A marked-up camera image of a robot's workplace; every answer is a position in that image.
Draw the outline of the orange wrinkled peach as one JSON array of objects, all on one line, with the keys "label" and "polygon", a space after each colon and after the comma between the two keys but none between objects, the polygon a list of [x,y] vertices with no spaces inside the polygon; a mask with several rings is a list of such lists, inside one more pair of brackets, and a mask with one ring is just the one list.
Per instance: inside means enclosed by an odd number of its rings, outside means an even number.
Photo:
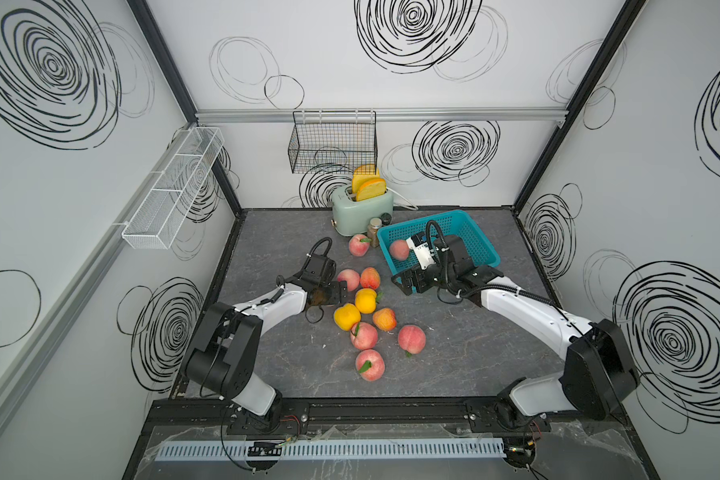
[{"label": "orange wrinkled peach", "polygon": [[360,285],[364,289],[378,290],[381,286],[379,272],[373,267],[365,268],[360,275]]},{"label": "orange wrinkled peach", "polygon": [[397,318],[393,309],[385,307],[377,310],[373,316],[374,325],[381,331],[389,332],[396,328]]}]

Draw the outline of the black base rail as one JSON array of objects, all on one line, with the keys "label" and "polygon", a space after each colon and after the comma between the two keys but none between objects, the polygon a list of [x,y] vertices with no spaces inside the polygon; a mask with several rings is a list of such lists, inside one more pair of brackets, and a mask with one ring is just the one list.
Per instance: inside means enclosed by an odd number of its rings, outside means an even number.
[{"label": "black base rail", "polygon": [[508,401],[488,397],[284,398],[272,413],[256,416],[229,401],[158,400],[152,403],[140,435],[158,428],[219,427],[248,437],[313,437],[331,427],[444,424],[474,433],[520,435],[531,422],[509,413]]}]

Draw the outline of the yellow toast slice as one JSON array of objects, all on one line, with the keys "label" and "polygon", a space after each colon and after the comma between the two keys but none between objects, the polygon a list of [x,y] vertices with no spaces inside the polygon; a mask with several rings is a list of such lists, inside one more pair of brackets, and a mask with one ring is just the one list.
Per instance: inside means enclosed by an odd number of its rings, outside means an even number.
[{"label": "yellow toast slice", "polygon": [[355,200],[357,202],[370,200],[382,196],[387,191],[386,181],[382,178],[372,178],[363,182],[357,189]]},{"label": "yellow toast slice", "polygon": [[352,175],[352,193],[356,194],[365,182],[373,180],[378,176],[379,173],[375,164],[360,165],[354,170]]}]

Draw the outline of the black corner frame post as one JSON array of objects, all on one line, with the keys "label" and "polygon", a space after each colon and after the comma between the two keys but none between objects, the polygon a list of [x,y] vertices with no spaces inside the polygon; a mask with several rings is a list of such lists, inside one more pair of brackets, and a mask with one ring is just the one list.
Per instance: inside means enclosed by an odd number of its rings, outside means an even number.
[{"label": "black corner frame post", "polygon": [[550,136],[524,182],[520,193],[512,204],[515,214],[519,214],[528,203],[531,194],[541,181],[545,171],[579,117],[579,114],[583,112],[590,95],[594,92],[606,68],[611,64],[646,3],[646,0],[628,0],[623,3],[616,19],[604,37],[601,46],[597,50],[567,105],[568,113],[565,120]]},{"label": "black corner frame post", "polygon": [[[197,120],[198,110],[148,2],[145,0],[127,0],[127,4],[157,61],[182,115],[187,122],[195,122]],[[245,216],[244,209],[234,192],[230,179],[218,162],[214,163],[212,172],[220,186],[223,198],[227,201],[234,216],[236,218]]]}]

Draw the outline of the grey horizontal wall rail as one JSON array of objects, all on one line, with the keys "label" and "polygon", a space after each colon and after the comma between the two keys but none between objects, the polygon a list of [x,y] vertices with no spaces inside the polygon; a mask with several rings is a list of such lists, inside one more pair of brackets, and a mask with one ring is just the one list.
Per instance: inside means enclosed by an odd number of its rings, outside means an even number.
[{"label": "grey horizontal wall rail", "polygon": [[427,121],[550,121],[561,124],[568,111],[557,107],[420,107],[344,109],[212,109],[200,110],[202,124],[236,123],[361,123]]}]

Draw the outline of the yellow toast slice right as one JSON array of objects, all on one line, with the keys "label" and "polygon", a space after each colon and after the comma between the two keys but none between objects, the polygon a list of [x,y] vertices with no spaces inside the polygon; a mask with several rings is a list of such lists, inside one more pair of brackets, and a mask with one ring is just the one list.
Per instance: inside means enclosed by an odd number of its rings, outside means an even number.
[{"label": "yellow toast slice right", "polygon": [[370,200],[382,196],[387,191],[386,181],[382,178],[372,178],[363,182],[357,189],[355,200],[357,202]]}]

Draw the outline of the yellow peach upper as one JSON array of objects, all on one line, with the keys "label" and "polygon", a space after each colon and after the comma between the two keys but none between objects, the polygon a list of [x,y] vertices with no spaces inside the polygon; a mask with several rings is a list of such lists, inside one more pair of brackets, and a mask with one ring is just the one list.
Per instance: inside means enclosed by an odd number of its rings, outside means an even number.
[{"label": "yellow peach upper", "polygon": [[361,314],[373,314],[383,294],[372,288],[362,288],[355,293],[354,305]]}]

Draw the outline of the black corner frame post left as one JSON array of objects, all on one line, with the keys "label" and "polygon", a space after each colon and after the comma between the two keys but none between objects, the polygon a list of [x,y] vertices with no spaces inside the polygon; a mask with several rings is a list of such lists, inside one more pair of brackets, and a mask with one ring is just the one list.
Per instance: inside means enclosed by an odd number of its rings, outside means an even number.
[{"label": "black corner frame post left", "polygon": [[[127,0],[127,4],[157,61],[182,115],[187,122],[195,122],[197,120],[198,110],[148,2],[145,0]],[[234,216],[236,218],[245,216],[244,209],[234,192],[230,179],[218,162],[214,163],[212,172],[220,186],[223,198],[227,201]]]}]

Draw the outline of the glass spice jar silver lid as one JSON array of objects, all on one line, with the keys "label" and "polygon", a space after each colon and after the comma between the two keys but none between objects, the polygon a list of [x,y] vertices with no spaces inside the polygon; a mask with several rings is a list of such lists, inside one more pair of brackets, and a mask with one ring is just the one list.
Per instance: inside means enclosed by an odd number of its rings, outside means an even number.
[{"label": "glass spice jar silver lid", "polygon": [[379,247],[378,232],[382,226],[383,223],[379,217],[374,217],[369,220],[366,235],[369,238],[370,244],[373,248]]}]

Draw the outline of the pink peach front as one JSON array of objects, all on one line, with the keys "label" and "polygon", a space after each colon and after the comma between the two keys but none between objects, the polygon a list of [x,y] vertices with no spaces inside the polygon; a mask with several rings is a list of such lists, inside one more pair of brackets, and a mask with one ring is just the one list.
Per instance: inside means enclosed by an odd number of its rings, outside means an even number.
[{"label": "pink peach front", "polygon": [[385,362],[376,350],[363,350],[356,357],[355,369],[363,380],[373,382],[383,376]]}]

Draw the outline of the pink peach centre pile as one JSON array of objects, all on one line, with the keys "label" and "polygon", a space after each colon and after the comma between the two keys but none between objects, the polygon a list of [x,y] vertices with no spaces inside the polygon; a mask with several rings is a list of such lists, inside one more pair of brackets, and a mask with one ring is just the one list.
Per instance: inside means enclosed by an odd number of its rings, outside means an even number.
[{"label": "pink peach centre pile", "polygon": [[358,322],[349,332],[351,343],[358,350],[373,349],[378,342],[376,327],[366,322]]}]

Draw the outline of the mint green toaster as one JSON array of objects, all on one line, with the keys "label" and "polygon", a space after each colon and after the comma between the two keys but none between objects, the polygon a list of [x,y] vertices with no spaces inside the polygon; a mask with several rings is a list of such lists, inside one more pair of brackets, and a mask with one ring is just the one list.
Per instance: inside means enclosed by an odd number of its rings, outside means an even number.
[{"label": "mint green toaster", "polygon": [[381,196],[355,201],[350,197],[350,187],[336,188],[331,196],[332,224],[336,232],[345,237],[365,233],[371,219],[382,214],[392,214],[394,194],[387,191]]}]

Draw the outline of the yellow peach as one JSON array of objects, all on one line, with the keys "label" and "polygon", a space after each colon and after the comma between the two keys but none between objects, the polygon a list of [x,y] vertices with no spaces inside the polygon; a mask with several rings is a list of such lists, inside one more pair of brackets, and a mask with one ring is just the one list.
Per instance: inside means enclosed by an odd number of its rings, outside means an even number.
[{"label": "yellow peach", "polygon": [[355,293],[354,305],[361,314],[373,314],[383,294],[372,288],[362,288]]},{"label": "yellow peach", "polygon": [[349,331],[362,320],[362,314],[354,304],[347,303],[334,311],[333,319],[342,331]]}]

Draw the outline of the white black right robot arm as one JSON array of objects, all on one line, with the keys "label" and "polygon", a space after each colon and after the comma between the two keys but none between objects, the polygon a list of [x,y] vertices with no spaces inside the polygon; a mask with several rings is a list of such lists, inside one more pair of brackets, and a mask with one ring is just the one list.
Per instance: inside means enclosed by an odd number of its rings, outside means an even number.
[{"label": "white black right robot arm", "polygon": [[564,362],[563,370],[520,378],[495,403],[499,424],[516,430],[553,412],[576,411],[604,420],[640,385],[626,338],[611,320],[590,321],[513,282],[498,269],[470,260],[413,267],[391,277],[406,295],[440,288],[470,300],[534,335]]}]

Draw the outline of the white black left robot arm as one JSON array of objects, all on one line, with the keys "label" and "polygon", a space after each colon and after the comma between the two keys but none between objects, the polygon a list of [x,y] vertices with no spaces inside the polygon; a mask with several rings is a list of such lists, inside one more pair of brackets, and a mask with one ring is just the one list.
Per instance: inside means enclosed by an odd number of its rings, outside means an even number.
[{"label": "white black left robot arm", "polygon": [[348,299],[345,281],[279,280],[272,291],[234,306],[213,304],[200,320],[180,365],[180,374],[259,417],[267,416],[278,391],[254,372],[261,337],[312,307]]}]

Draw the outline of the teal plastic basket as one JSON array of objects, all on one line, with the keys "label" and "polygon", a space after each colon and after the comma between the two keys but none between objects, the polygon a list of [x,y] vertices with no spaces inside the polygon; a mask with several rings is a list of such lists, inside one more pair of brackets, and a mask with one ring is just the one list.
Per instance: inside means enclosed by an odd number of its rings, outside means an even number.
[{"label": "teal plastic basket", "polygon": [[411,251],[406,261],[395,261],[389,254],[389,245],[418,233],[426,235],[435,264],[456,263],[453,285],[472,287],[474,281],[468,276],[479,277],[486,268],[500,264],[497,251],[476,222],[466,212],[453,210],[381,228],[378,238],[392,276],[419,264]]}]

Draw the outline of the orange wrinkled peach upper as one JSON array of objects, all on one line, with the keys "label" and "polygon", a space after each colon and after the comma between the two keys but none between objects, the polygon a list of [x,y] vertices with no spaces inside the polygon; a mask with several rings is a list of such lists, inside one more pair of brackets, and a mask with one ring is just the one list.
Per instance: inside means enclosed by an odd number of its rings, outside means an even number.
[{"label": "orange wrinkled peach upper", "polygon": [[379,272],[373,267],[365,268],[360,275],[360,285],[364,289],[378,290],[381,286]]}]

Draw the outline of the yellow toast slice left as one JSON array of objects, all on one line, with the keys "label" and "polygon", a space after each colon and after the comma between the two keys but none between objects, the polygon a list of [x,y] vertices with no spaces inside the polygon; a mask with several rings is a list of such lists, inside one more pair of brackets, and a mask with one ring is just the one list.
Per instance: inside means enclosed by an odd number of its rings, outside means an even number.
[{"label": "yellow toast slice left", "polygon": [[356,194],[365,182],[373,180],[378,176],[379,173],[375,164],[360,165],[354,170],[352,175],[352,193]]}]

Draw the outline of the yellow peach lower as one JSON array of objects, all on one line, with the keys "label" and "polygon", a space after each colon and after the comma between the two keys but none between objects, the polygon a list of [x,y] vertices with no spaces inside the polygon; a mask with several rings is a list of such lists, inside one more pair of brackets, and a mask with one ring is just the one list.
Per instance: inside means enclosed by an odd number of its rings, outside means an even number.
[{"label": "yellow peach lower", "polygon": [[349,331],[362,320],[362,314],[354,304],[347,303],[334,311],[333,319],[342,331]]}]

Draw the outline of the black corner frame post right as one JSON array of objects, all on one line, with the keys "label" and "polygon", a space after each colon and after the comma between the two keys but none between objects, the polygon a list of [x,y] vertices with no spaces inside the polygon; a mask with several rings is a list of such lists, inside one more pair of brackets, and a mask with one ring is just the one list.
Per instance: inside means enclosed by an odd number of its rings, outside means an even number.
[{"label": "black corner frame post right", "polygon": [[579,114],[583,112],[590,95],[594,92],[606,68],[611,64],[646,3],[646,0],[628,0],[623,3],[616,19],[604,37],[601,46],[597,50],[567,105],[568,113],[565,120],[550,136],[524,182],[520,193],[512,204],[515,214],[519,214],[528,203],[531,194],[541,181],[545,171],[579,117]]}]

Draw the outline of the orange wrinkled peach lower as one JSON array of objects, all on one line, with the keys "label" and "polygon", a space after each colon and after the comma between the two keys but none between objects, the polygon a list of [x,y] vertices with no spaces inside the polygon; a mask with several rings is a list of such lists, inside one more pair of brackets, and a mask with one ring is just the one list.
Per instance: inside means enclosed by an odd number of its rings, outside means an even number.
[{"label": "orange wrinkled peach lower", "polygon": [[389,332],[396,328],[397,318],[393,309],[385,307],[377,310],[373,316],[374,325],[381,331]]}]

